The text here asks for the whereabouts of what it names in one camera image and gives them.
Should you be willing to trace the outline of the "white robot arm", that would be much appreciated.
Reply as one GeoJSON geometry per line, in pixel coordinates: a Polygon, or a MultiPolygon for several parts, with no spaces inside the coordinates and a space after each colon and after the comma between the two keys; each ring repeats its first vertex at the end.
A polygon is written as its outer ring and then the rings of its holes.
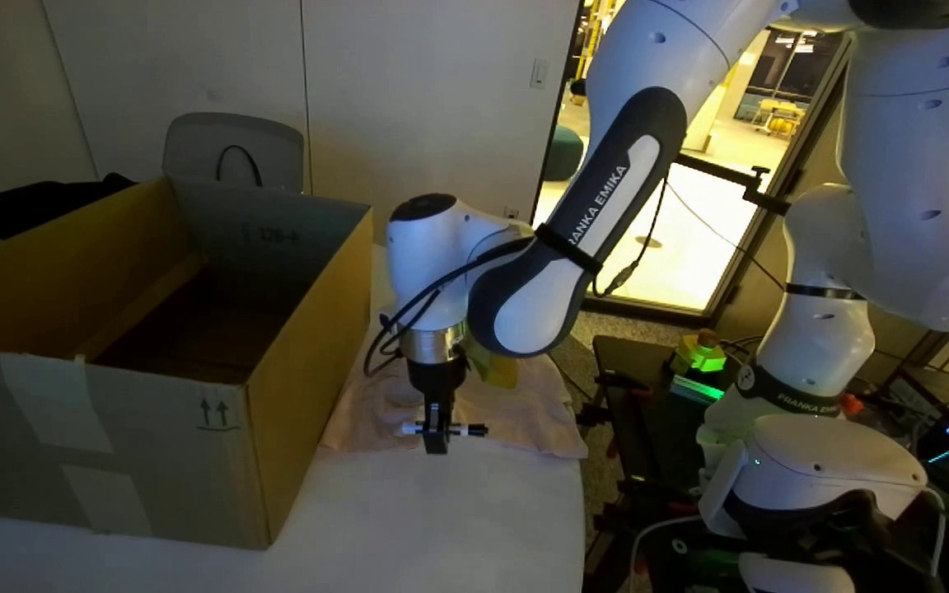
{"type": "Polygon", "coordinates": [[[937,587],[937,565],[885,544],[926,467],[852,422],[841,391],[873,353],[873,309],[949,333],[949,0],[627,0],[588,80],[588,163],[548,224],[517,231],[452,193],[392,211],[396,320],[422,391],[408,431],[432,454],[465,431],[465,341],[502,357],[560,343],[694,117],[769,27],[852,39],[841,176],[789,203],[783,308],[700,425],[700,521],[738,544],[749,593],[937,587]]]}

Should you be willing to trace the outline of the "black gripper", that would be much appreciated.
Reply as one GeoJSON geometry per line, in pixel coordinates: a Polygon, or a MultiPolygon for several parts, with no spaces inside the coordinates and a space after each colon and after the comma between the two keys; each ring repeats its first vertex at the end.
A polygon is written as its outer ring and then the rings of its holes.
{"type": "Polygon", "coordinates": [[[427,397],[427,411],[440,425],[427,419],[422,444],[430,454],[450,454],[452,443],[452,404],[455,391],[465,383],[470,361],[455,357],[452,361],[412,361],[408,383],[427,397]]]}

